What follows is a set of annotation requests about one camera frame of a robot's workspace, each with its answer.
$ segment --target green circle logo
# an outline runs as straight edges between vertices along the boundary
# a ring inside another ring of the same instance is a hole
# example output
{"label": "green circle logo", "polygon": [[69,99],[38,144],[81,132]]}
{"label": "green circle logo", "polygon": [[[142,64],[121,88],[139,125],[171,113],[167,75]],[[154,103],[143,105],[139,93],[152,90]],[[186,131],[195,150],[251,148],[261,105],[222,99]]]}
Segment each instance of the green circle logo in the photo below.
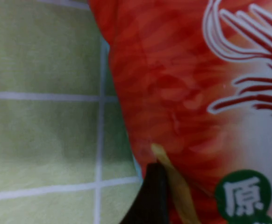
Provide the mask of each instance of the green circle logo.
{"label": "green circle logo", "polygon": [[268,179],[254,170],[225,176],[215,190],[217,207],[229,224],[272,224],[267,215],[272,189]]}

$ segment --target dark object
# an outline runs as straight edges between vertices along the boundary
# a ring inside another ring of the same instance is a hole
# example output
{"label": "dark object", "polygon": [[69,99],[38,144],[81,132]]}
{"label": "dark object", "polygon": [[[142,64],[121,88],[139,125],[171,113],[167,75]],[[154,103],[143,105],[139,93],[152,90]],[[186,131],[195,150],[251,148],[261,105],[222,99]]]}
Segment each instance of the dark object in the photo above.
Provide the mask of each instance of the dark object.
{"label": "dark object", "polygon": [[167,190],[165,168],[149,164],[143,185],[120,224],[169,224]]}

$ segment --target light green fabric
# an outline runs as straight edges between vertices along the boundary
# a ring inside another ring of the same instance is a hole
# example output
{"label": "light green fabric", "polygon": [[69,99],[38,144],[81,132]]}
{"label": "light green fabric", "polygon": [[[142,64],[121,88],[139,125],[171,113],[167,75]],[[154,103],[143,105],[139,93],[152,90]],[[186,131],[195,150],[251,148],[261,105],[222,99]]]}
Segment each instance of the light green fabric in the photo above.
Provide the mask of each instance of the light green fabric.
{"label": "light green fabric", "polygon": [[117,224],[139,190],[87,8],[0,0],[0,224]]}

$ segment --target plastic packaging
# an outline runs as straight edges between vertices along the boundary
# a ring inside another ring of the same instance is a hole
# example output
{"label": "plastic packaging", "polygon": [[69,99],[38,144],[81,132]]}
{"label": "plastic packaging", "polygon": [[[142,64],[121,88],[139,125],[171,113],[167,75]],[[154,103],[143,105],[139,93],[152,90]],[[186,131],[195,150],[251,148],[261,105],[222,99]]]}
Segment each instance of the plastic packaging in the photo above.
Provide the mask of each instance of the plastic packaging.
{"label": "plastic packaging", "polygon": [[135,159],[173,224],[272,224],[272,0],[90,0]]}

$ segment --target chinese character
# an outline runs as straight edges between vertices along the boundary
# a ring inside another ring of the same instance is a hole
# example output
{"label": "chinese character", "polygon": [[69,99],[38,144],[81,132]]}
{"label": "chinese character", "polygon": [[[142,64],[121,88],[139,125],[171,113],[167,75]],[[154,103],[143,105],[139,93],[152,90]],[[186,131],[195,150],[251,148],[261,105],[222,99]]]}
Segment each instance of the chinese character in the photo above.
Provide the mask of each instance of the chinese character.
{"label": "chinese character", "polygon": [[226,182],[223,187],[226,195],[226,213],[230,216],[251,216],[255,209],[263,210],[260,188],[257,183],[260,179],[252,177],[239,182]]}

